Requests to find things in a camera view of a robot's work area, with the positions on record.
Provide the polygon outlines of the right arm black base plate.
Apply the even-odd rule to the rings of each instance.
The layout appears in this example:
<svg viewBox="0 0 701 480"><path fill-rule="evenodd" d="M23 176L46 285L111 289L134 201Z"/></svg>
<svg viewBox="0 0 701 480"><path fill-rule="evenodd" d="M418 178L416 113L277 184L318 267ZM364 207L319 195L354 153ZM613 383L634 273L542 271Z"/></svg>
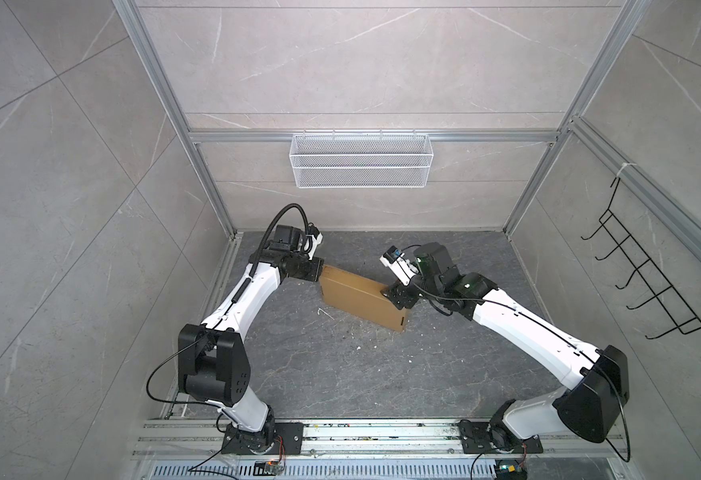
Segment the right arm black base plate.
<svg viewBox="0 0 701 480"><path fill-rule="evenodd" d="M520 440L501 425L489 421L459 420L458 438L465 454L542 454L540 440Z"/></svg>

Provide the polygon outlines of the aluminium frame post left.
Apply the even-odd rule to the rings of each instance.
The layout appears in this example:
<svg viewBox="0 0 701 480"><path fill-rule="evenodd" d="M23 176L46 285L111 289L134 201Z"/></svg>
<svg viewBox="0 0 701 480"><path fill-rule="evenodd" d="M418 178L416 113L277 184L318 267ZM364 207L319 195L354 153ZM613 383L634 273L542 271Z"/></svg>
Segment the aluminium frame post left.
<svg viewBox="0 0 701 480"><path fill-rule="evenodd" d="M180 108L180 102L178 102L178 98L176 98L176 94L174 94L174 90L170 86L170 80L168 80L168 76L164 72L164 68L162 68L162 62L160 62L158 52L156 52L156 48L152 44L146 24L144 24L144 20L142 20L142 16L138 12L136 2L116 0L114 1L114 7L122 20L122 24L124 24L124 28L126 28L126 32L128 32L128 36L130 36L130 40L132 40L132 44L134 44L134 49L146 70L146 74L148 74L150 83L154 86L156 94L158 94L158 99L168 116L168 120L170 120L172 127L176 130L180 145L186 152L190 164L192 164L194 172L196 172L196 176L198 176L198 180L202 184L202 189L208 196L210 204L212 204L212 210L214 210L218 222L220 222L226 236L234 239L236 237L236 228L232 225L232 220L230 220L230 216L226 211L222 196L220 196L220 192L216 188L216 182L212 179L212 174L210 174L210 170L204 158L202 158L202 152L190 138L188 120L186 120L186 116L184 116L184 112Z"/></svg>

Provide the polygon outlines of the aluminium mounting rail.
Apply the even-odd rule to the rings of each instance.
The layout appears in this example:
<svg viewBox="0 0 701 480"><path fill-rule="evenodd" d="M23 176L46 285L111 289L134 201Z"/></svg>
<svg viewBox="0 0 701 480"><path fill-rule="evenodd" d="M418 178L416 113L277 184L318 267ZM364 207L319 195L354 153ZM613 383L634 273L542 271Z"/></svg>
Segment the aluminium mounting rail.
<svg viewBox="0 0 701 480"><path fill-rule="evenodd" d="M457 419L290 419L266 454L224 422L150 420L126 479L638 479L620 432L604 444L569 433L493 448L482 422Z"/></svg>

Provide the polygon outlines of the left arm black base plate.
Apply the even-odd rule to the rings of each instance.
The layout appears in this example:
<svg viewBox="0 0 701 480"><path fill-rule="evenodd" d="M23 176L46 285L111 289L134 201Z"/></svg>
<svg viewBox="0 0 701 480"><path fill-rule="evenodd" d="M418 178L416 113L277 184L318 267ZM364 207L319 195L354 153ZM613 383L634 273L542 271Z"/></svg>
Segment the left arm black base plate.
<svg viewBox="0 0 701 480"><path fill-rule="evenodd" d="M304 442L304 424L276 422L266 424L262 432L245 432L228 425L224 433L223 454L298 455Z"/></svg>

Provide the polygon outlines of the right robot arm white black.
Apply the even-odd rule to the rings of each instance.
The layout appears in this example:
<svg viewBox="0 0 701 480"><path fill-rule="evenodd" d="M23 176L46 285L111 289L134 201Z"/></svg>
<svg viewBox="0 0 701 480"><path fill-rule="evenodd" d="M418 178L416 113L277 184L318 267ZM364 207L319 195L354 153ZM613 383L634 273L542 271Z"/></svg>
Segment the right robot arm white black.
<svg viewBox="0 0 701 480"><path fill-rule="evenodd" d="M391 246L380 261L396 277L382 294L397 309L426 300L443 315L458 314L499 334L558 380L556 390L508 400L495 412L487 426L494 448L510 451L534 436L564 431L591 443L606 441L629 399L627 358L621 350L579 340L487 277L460 273L437 242L418 246L412 255Z"/></svg>

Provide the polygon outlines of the brown cardboard box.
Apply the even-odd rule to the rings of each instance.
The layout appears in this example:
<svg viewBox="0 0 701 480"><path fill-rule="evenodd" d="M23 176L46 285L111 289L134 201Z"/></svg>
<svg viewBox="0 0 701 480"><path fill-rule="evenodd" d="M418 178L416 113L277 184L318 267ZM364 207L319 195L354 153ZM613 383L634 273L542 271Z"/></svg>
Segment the brown cardboard box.
<svg viewBox="0 0 701 480"><path fill-rule="evenodd" d="M328 265L322 268L318 283L328 306L394 332L404 332L408 311L397 309L382 295L382 283Z"/></svg>

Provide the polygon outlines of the aluminium frame post right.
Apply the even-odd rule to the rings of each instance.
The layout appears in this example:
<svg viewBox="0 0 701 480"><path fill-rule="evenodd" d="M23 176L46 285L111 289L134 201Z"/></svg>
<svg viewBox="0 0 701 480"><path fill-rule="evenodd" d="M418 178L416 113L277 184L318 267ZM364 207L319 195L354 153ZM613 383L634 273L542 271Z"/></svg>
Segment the aluminium frame post right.
<svg viewBox="0 0 701 480"><path fill-rule="evenodd" d="M544 154L541 156L534 172L531 174L530 180L527 182L518 202L516 202L516 206L514 206L504 225L503 233L507 238L512 238L512 235L520 226L524 214L530 208L560 151L568 142L574 121L584 114L586 108L592 102L607 74L614 66L618 55L624 48L628 37L640 22L650 4L649 0L623 2L612 28L600 48L600 52L598 52L578 92L575 94L568 110L566 110L556 130L554 140L548 143Z"/></svg>

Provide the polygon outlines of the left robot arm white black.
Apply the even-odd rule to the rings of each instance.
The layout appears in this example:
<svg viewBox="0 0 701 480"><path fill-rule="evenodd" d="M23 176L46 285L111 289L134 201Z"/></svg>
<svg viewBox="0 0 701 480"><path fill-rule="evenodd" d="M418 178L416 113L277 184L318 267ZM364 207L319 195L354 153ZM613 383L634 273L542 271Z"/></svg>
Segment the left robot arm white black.
<svg viewBox="0 0 701 480"><path fill-rule="evenodd" d="M272 410L250 388L252 368L246 334L260 309L284 280L316 282L324 260L316 257L322 234L278 225L250 255L244 275L222 304L198 325L178 335L178 390L220 408L242 432L270 432Z"/></svg>

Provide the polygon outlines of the aluminium frame post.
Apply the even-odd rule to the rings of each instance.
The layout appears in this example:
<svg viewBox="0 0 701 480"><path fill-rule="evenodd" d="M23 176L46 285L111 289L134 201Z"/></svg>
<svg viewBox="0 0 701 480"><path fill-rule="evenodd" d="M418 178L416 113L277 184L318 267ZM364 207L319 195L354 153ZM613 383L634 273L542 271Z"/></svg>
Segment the aluminium frame post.
<svg viewBox="0 0 701 480"><path fill-rule="evenodd" d="M198 180L202 184L202 189L208 196L210 204L212 204L212 210L214 210L218 222L220 222L226 236L234 239L236 237L236 228L232 225L232 220L230 220L230 216L226 211L222 196L220 196L220 192L216 188L216 182L212 179L212 174L210 174L210 170L204 158L202 158L202 152L190 138L188 120L186 120L186 116L184 116L184 112L180 108L180 102L178 102L178 98L176 98L176 94L174 94L174 90L170 86L170 80L168 80L168 76L164 72L164 68L162 68L162 62L160 62L158 52L156 52L156 48L152 44L146 24L144 24L144 20L142 20L142 16L138 12L136 2L116 0L114 1L114 7L122 20L122 24L124 24L124 28L126 28L126 32L128 32L128 36L130 36L130 40L132 40L132 44L134 44L134 49L146 70L146 74L148 74L150 83L154 86L156 94L158 94L158 99L168 116L168 120L170 120L172 127L176 130L180 145L186 152L190 164L192 164L194 172L196 172L196 176L198 176Z"/></svg>
<svg viewBox="0 0 701 480"><path fill-rule="evenodd" d="M504 225L503 233L507 238L512 238L512 235L520 226L524 214L530 208L560 151L568 142L574 121L584 114L586 108L592 102L607 74L614 66L618 55L624 48L628 37L640 22L650 4L649 0L623 2L612 28L600 48L600 52L598 52L578 92L575 94L568 110L566 110L556 130L554 140L548 143L544 154L541 156L534 172L531 174L530 180L527 182L518 202L516 202L516 206L514 206Z"/></svg>

